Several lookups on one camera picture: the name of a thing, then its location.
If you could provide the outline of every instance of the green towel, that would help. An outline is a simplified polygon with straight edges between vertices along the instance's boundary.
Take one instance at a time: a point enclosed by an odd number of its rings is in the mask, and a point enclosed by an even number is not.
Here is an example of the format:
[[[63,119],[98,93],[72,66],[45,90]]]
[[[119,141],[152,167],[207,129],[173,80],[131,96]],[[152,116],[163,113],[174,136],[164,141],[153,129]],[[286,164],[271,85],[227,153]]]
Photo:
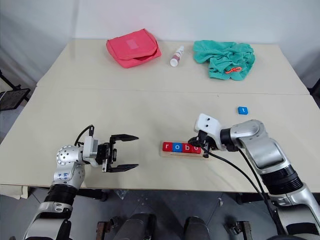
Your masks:
[[[217,42],[211,40],[195,41],[194,60],[198,64],[209,62],[209,77],[227,80],[243,80],[255,62],[254,50],[249,44],[235,42]],[[230,72],[241,67],[239,72]]]

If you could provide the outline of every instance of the black cable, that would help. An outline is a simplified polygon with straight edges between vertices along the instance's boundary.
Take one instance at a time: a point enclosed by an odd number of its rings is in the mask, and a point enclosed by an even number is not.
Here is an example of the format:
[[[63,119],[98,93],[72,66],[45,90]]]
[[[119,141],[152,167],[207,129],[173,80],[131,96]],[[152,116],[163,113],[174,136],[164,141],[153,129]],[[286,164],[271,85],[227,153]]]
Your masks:
[[[268,212],[269,212],[269,214],[270,214],[270,217],[272,218],[272,220],[273,220],[275,226],[277,227],[278,231],[280,230],[280,231],[282,232],[282,230],[281,230],[282,227],[281,227],[281,226],[278,226],[278,223],[277,223],[277,221],[275,220],[274,212],[272,211],[272,208],[271,208],[271,206],[270,206],[270,203],[268,202],[268,196],[267,196],[264,188],[262,187],[262,184],[261,184],[261,182],[260,182],[260,179],[258,178],[258,175],[256,174],[256,171],[254,170],[254,168],[253,168],[252,165],[250,164],[250,162],[249,162],[247,156],[244,154],[244,152],[243,152],[240,148],[238,148],[238,151],[240,152],[240,154],[242,155],[242,157],[244,158],[244,160],[245,160],[246,163],[248,164],[249,168],[251,169],[251,171],[252,171],[252,173],[253,173],[253,175],[254,175],[254,177],[255,177],[255,179],[256,179],[256,181],[257,181],[257,183],[258,183],[258,185],[259,185],[259,187],[260,187],[260,189],[261,189],[261,193],[262,193],[262,196],[263,196],[263,201],[264,201],[264,203],[265,203],[265,205],[266,205],[266,208],[268,209]]]
[[[257,188],[257,186],[254,184],[254,182],[253,182],[253,181],[250,179],[250,177],[248,177],[248,175],[247,175],[244,171],[242,171],[239,167],[237,167],[236,165],[234,165],[232,162],[228,161],[227,159],[225,159],[225,158],[223,158],[223,157],[221,157],[221,156],[215,155],[215,154],[207,151],[207,150],[204,149],[203,147],[202,147],[202,150],[203,150],[204,152],[208,153],[210,156],[212,156],[212,157],[214,157],[214,158],[216,158],[216,159],[219,159],[219,160],[221,160],[221,161],[229,164],[230,166],[234,167],[235,169],[237,169],[237,170],[238,170],[242,175],[244,175],[245,178],[251,183],[251,185],[252,185],[253,188],[256,190],[256,192],[260,195],[260,197],[261,197],[262,199],[264,199],[263,195],[261,194],[261,192],[259,191],[259,189]]]
[[[74,142],[74,145],[75,145],[75,146],[77,146],[77,143],[78,143],[79,139],[81,138],[81,136],[82,136],[87,130],[89,130],[89,135],[90,135],[90,136],[93,136],[95,127],[94,127],[93,125],[89,125],[89,126],[87,126],[85,129],[83,129],[82,132],[80,132],[79,136],[76,138],[76,140],[75,140],[75,142]]]

